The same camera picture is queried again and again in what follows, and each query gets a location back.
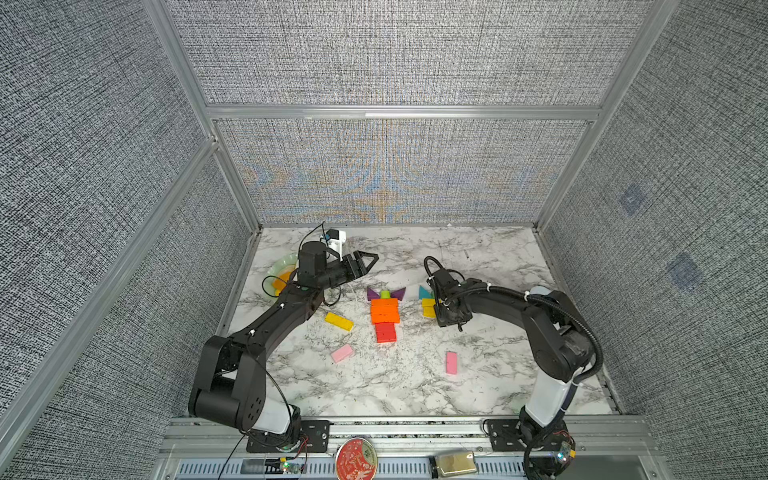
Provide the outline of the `red block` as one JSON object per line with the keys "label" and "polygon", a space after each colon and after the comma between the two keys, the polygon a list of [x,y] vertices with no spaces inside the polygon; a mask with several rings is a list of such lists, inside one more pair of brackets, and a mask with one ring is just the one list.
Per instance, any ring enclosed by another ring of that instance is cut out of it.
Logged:
{"label": "red block", "polygon": [[378,343],[394,343],[397,341],[397,336],[394,333],[378,333],[376,335],[376,341]]}
{"label": "red block", "polygon": [[381,336],[395,336],[396,327],[393,323],[379,323],[375,325],[376,334]]}

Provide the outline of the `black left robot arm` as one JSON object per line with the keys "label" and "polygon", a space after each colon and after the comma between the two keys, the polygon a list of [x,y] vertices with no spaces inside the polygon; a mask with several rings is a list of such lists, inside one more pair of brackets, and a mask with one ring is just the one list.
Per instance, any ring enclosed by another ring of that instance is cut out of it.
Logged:
{"label": "black left robot arm", "polygon": [[269,356],[325,301],[325,293],[364,277],[378,262],[374,253],[340,255],[322,241],[298,252],[298,267],[273,305],[242,329],[214,335],[203,345],[188,402],[189,413],[242,433],[288,436],[300,412],[285,395],[270,395],[276,383],[266,364]]}

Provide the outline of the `orange block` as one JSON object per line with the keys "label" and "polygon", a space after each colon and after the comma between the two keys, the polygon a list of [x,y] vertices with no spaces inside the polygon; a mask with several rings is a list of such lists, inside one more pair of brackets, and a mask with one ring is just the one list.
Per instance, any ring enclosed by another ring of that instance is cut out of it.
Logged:
{"label": "orange block", "polygon": [[399,324],[400,323],[400,316],[398,314],[396,315],[376,315],[371,316],[371,321],[374,325],[378,324]]}
{"label": "orange block", "polygon": [[371,306],[377,309],[384,308],[397,308],[399,306],[399,300],[396,298],[379,298],[371,301]]}
{"label": "orange block", "polygon": [[371,315],[377,317],[391,317],[399,315],[399,307],[397,305],[372,305]]}

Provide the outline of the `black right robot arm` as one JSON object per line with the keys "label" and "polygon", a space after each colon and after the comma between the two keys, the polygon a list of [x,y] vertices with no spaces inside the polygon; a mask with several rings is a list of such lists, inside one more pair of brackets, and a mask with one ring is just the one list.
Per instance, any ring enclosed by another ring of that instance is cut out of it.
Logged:
{"label": "black right robot arm", "polygon": [[594,331],[563,292],[535,287],[521,292],[475,278],[457,279],[445,268],[427,273],[441,327],[462,328],[476,314],[524,330],[538,368],[533,393],[515,427],[518,443],[540,449],[565,429],[564,416],[579,386],[603,367]]}

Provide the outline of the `teal triangle block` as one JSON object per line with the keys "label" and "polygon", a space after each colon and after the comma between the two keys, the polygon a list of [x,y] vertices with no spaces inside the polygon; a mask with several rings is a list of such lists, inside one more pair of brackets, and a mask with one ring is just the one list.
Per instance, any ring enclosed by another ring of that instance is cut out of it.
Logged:
{"label": "teal triangle block", "polygon": [[419,298],[422,299],[422,300],[424,300],[424,299],[433,299],[434,298],[434,294],[432,293],[432,291],[430,289],[424,287],[423,285],[420,285],[419,286]]}

